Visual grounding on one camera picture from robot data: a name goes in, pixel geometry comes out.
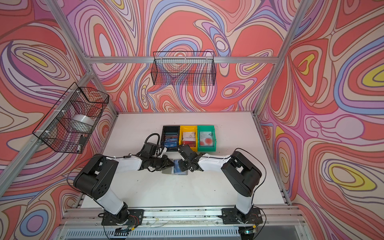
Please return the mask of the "grey card holder wallet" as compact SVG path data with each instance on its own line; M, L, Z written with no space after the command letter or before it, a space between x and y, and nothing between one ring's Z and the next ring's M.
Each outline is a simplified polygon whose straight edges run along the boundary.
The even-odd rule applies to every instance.
M174 174L173 174L173 170L174 170L174 167L167 168L167 169L165 169L165 170L162 171L162 174L166 174L166 175L174 175Z

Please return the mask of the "blue credit card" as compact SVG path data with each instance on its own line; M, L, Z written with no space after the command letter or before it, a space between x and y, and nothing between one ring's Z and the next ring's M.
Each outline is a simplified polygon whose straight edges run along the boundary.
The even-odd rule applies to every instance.
M180 167L180 164L179 164L179 161L180 160L174 160L174 170L173 170L173 174L174 175L187 175L188 174L188 171L182 171L181 170L181 167Z

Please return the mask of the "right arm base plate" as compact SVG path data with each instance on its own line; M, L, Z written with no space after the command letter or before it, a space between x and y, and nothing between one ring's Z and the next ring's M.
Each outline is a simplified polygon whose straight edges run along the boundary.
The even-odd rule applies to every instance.
M262 224L263 218L259 208L251 208L247 214L242 213L237 208L223 208L221 215L218 216L225 225L234 224Z

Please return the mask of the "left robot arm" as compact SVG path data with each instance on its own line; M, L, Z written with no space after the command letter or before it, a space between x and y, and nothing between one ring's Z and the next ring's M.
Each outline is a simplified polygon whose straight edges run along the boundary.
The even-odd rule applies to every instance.
M126 214L123 211L125 202L110 188L115 173L141 170L156 172L173 166L173 161L166 155L160 158L144 158L137 155L112 158L96 154L75 177L73 186L92 198L107 213L114 216L123 215L123 218L126 219Z

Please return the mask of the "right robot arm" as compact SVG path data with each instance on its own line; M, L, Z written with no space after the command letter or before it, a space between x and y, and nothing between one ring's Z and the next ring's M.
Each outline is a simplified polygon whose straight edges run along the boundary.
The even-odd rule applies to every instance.
M253 197L262 179L262 172L242 152L236 148L231 155L214 156L196 153L190 146L182 145L178 152L182 157L179 166L182 172L221 172L238 193L235 208L238 213L247 215L253 206Z

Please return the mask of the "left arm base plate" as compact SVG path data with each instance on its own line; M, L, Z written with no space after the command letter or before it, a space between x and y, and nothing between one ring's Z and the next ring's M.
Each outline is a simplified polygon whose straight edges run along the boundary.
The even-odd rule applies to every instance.
M144 218L143 209L123 209L117 215L104 210L102 214L102 226L140 226Z

